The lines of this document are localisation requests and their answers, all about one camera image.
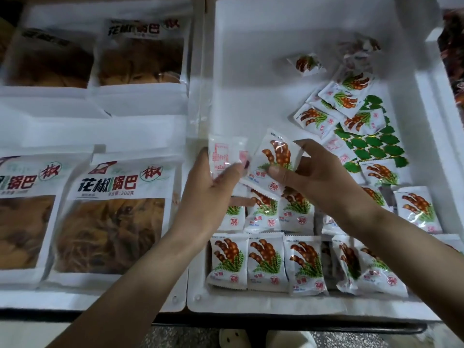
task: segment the person's right hand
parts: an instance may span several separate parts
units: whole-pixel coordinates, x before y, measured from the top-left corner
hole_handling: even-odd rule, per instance
[[[337,156],[312,139],[297,140],[310,157],[302,157],[295,172],[272,165],[268,174],[304,195],[341,225],[381,207],[357,185]]]

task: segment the forearm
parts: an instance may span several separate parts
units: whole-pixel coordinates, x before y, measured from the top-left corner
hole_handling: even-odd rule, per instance
[[[138,346],[194,256],[168,232],[49,348]]]
[[[376,208],[345,222],[443,321],[464,339],[464,256],[399,216]]]

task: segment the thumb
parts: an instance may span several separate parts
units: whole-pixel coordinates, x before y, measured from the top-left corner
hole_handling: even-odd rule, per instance
[[[244,168],[240,162],[230,165],[223,172],[215,187],[231,196],[235,185],[239,182],[243,175],[243,171]]]
[[[271,165],[267,172],[280,184],[293,188],[300,193],[305,189],[308,182],[306,177],[296,174],[295,172],[279,165]]]

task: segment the person's left hand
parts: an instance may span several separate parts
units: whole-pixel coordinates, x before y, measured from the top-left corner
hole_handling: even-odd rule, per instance
[[[188,174],[181,203],[168,234],[178,241],[187,241],[189,248],[199,252],[219,228],[230,205],[254,205],[252,199],[231,198],[244,172],[243,165],[236,163],[213,181],[208,149],[203,148]]]

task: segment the white plastic tray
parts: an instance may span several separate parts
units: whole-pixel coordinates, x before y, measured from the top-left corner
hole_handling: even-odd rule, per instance
[[[382,94],[388,112],[396,116],[412,183],[430,188],[444,229],[462,237],[464,179],[455,172],[458,163],[444,120],[433,114],[438,104],[427,96],[431,93],[427,75],[418,68],[401,28],[399,17],[403,22],[407,12],[397,15],[397,6],[402,4],[394,0],[210,0],[205,25],[214,25],[215,36],[212,39],[211,29],[205,28],[204,54],[211,63],[212,50],[207,46],[214,40],[214,64],[212,74],[211,68],[203,69],[205,87],[211,88],[212,95],[212,106],[207,94],[201,96],[200,107],[211,107],[205,126],[216,134],[251,137],[250,151],[268,126],[294,139],[309,137],[287,117],[298,109],[317,79],[291,79],[282,75],[273,60],[310,50],[322,38],[330,40],[334,29],[373,36],[385,48],[381,84],[375,90]],[[208,260],[203,251],[190,265],[188,308],[193,311],[439,320],[413,295],[404,300],[333,292],[330,297],[292,298],[212,288],[205,285]]]
[[[192,62],[201,63],[202,22],[204,0],[140,0],[74,4],[36,5],[23,19],[28,26],[39,28],[99,30],[105,17],[139,18],[157,7],[186,6],[194,8]],[[198,88],[200,68],[192,72],[189,108],[177,115],[118,117],[118,118],[34,118],[0,105],[0,146],[48,146],[99,144],[107,152],[144,150],[149,148],[185,146],[187,127],[195,135],[198,130]],[[196,144],[186,145],[186,161],[182,166],[182,181],[196,156]],[[187,301],[188,269],[169,294],[162,312],[181,311]],[[73,291],[41,289],[0,289],[0,309],[85,310],[98,296]]]

